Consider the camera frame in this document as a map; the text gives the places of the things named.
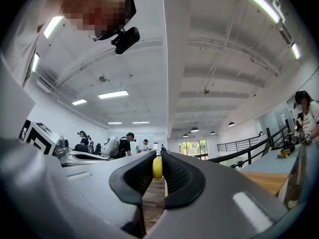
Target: man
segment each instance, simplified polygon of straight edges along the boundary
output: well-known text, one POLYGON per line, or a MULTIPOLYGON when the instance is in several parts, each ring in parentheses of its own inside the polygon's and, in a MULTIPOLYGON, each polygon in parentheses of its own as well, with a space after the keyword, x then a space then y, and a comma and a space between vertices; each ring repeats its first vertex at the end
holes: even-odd
POLYGON ((123 139, 120 139, 120 145, 119 145, 119 155, 120 157, 125 157, 126 153, 128 156, 131 156, 131 145, 130 142, 134 141, 134 134, 129 132, 126 135, 126 138, 123 137, 123 139))
POLYGON ((141 151, 150 150, 149 141, 147 139, 145 139, 141 145, 142 145, 141 148, 140 148, 141 151))
POLYGON ((28 0, 2 40, 0 66, 24 86, 32 73, 39 35, 52 18, 63 16, 77 30, 93 31, 103 40, 125 26, 135 12, 133 0, 28 0))

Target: white ceiling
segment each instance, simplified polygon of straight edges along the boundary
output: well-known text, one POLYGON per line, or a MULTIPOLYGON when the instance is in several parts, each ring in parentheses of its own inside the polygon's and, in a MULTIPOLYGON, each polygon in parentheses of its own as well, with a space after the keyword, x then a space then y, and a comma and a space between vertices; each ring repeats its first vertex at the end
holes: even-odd
MULTIPOLYGON (((171 139, 194 126, 200 136, 209 136, 230 111, 294 62, 274 22, 251 0, 135 4, 137 14, 126 29, 137 27, 141 40, 122 55, 115 54, 110 40, 94 43, 64 20, 49 39, 39 39, 38 73, 55 85, 56 98, 99 123, 123 122, 108 125, 118 128, 147 120, 150 126, 167 126, 171 139), (100 82, 100 76, 107 81, 100 82), (119 90, 130 95, 97 97, 119 90), (82 98, 88 103, 71 105, 82 98)), ((285 10, 294 25, 291 35, 298 35, 289 13, 285 10)))

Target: ceiling light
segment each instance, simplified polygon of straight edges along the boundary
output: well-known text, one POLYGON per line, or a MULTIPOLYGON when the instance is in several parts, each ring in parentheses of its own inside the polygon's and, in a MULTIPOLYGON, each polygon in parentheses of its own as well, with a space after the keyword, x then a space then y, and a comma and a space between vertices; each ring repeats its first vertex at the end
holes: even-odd
POLYGON ((255 3, 257 3, 262 9, 268 13, 268 15, 274 20, 275 23, 279 22, 279 16, 278 14, 270 7, 269 4, 266 3, 265 0, 253 0, 255 3))
POLYGON ((34 55, 34 60, 33 60, 33 65, 32 65, 32 72, 35 72, 35 69, 36 69, 36 65, 38 64, 39 62, 39 55, 38 53, 35 53, 34 55))
POLYGON ((297 59, 299 59, 300 58, 300 53, 299 53, 299 50, 298 50, 298 46, 294 43, 291 48, 292 48, 292 50, 294 52, 295 57, 297 59))
POLYGON ((195 133, 195 132, 198 132, 199 131, 199 129, 198 128, 196 128, 196 127, 193 127, 192 129, 191 129, 191 133, 195 133))
POLYGON ((81 100, 79 100, 79 101, 73 102, 72 104, 75 105, 75 106, 77 106, 77 105, 83 104, 83 103, 86 103, 86 100, 85 100, 85 99, 81 99, 81 100))
POLYGON ((128 96, 129 93, 126 90, 123 91, 117 91, 117 92, 112 92, 112 93, 106 93, 106 94, 100 94, 99 98, 104 99, 104 98, 115 98, 115 97, 122 97, 122 96, 128 96))
POLYGON ((150 123, 149 121, 137 121, 137 122, 132 122, 133 124, 148 124, 150 123))
POLYGON ((54 30, 54 28, 56 27, 56 25, 59 23, 59 21, 61 20, 61 16, 57 16, 57 17, 54 17, 49 25, 46 27, 45 31, 44 31, 44 35, 46 38, 49 38, 51 32, 54 30))

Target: black camera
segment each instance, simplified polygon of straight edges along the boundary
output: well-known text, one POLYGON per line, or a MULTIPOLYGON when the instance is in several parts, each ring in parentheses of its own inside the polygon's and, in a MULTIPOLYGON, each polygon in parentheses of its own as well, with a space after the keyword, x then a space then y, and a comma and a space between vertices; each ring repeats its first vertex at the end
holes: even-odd
POLYGON ((123 54, 128 48, 140 40, 140 32, 136 27, 131 27, 128 31, 123 28, 118 33, 118 36, 111 41, 115 46, 116 54, 123 54))

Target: wooden table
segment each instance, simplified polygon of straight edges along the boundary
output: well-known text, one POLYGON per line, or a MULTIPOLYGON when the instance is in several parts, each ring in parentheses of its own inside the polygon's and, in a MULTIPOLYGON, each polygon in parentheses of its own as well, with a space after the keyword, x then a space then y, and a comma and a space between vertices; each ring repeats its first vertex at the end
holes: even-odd
POLYGON ((289 173, 240 172, 275 196, 289 177, 289 173))

